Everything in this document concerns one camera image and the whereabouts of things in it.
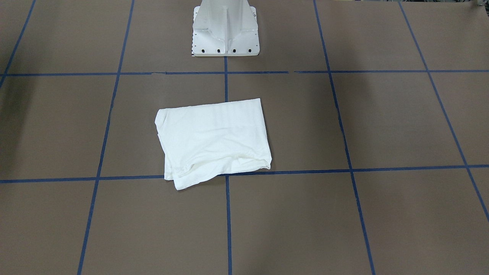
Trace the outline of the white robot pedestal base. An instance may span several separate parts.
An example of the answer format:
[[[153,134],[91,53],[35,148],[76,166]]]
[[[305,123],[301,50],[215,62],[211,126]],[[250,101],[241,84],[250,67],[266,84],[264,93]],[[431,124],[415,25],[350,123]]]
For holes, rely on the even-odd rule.
[[[194,57],[246,57],[260,53],[256,8],[247,0],[203,0],[193,9]]]

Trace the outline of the white long-sleeve printed shirt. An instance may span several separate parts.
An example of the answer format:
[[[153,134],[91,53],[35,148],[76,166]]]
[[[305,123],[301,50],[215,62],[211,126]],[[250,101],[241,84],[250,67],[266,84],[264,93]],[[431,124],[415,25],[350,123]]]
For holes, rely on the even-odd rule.
[[[221,174],[271,168],[260,99],[162,108],[154,123],[164,152],[164,179],[176,190]]]

